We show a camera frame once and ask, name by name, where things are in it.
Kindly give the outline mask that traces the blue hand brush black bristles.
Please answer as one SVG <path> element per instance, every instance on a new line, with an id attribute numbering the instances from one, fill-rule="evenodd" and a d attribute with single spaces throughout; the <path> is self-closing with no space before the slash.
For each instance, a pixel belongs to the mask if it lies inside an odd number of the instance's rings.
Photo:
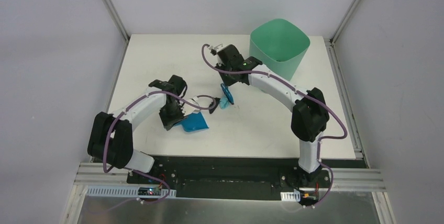
<path id="1" fill-rule="evenodd" d="M 234 104 L 234 98 L 233 98 L 231 92 L 229 91 L 228 86 L 225 85 L 224 83 L 221 83 L 220 87 L 221 87 L 224 95 L 227 97 L 228 102 L 233 105 Z"/>

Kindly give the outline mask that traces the blue plastic dustpan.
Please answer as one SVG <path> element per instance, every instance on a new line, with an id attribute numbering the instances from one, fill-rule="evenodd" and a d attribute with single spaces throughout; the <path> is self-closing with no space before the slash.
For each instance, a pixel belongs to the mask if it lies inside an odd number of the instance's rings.
<path id="1" fill-rule="evenodd" d="M 201 112 L 191 113 L 190 115 L 188 115 L 187 118 L 180 121 L 179 123 L 176 123 L 174 126 L 181 126 L 182 129 L 187 133 L 206 130 L 209 128 Z"/>

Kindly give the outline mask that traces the black paper scrap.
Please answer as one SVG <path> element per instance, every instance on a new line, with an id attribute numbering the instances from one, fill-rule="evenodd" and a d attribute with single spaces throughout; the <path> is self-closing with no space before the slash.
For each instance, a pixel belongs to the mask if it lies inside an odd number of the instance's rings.
<path id="1" fill-rule="evenodd" d="M 220 104 L 220 98 L 215 97 L 214 100 L 209 105 L 209 113 L 212 114 Z"/>

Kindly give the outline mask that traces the light blue paper scrap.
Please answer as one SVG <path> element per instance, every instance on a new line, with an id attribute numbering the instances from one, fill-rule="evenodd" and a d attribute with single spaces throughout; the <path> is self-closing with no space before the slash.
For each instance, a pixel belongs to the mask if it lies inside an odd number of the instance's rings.
<path id="1" fill-rule="evenodd" d="M 229 107 L 231 105 L 230 101 L 228 100 L 227 97 L 222 97 L 219 101 L 219 108 L 220 109 L 226 109 L 227 107 Z"/>

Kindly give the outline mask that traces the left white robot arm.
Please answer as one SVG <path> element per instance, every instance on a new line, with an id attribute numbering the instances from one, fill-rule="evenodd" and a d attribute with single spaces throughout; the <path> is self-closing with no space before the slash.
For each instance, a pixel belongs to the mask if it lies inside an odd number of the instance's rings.
<path id="1" fill-rule="evenodd" d="M 123 108 L 113 113 L 98 113 L 87 146 L 88 155 L 111 167 L 140 171 L 139 176 L 146 184 L 156 183 L 160 171 L 153 166 L 154 158 L 134 149 L 132 135 L 153 113 L 159 114 L 165 130 L 184 120 L 186 116 L 178 100 L 186 90 L 183 78 L 172 75 L 168 81 L 152 81 L 138 98 Z"/>

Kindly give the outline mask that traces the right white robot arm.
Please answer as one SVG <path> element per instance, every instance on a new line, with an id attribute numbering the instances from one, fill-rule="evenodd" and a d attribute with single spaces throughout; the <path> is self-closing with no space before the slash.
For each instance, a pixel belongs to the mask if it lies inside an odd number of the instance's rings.
<path id="1" fill-rule="evenodd" d="M 315 184 L 321 172 L 319 140 L 329 121 L 322 91 L 318 88 L 299 91 L 257 58 L 243 58 L 232 44 L 218 46 L 210 53 L 218 58 L 215 69 L 226 86 L 244 83 L 256 87 L 277 99 L 292 113 L 291 130 L 299 139 L 297 180 L 304 187 Z"/>

